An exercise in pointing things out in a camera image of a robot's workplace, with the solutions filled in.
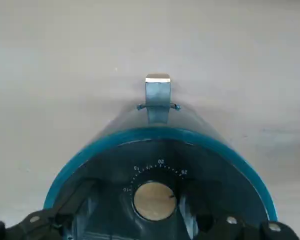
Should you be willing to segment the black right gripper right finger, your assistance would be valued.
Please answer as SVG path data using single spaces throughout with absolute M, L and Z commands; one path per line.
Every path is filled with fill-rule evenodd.
M 213 226 L 215 240 L 298 240 L 288 225 L 277 221 L 264 221 L 252 226 L 234 215 L 221 217 Z

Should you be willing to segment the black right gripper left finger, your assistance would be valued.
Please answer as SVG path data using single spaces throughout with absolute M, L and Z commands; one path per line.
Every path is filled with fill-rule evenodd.
M 0 240 L 63 240 L 65 228 L 73 219 L 73 214 L 43 209 L 8 228 L 0 221 Z

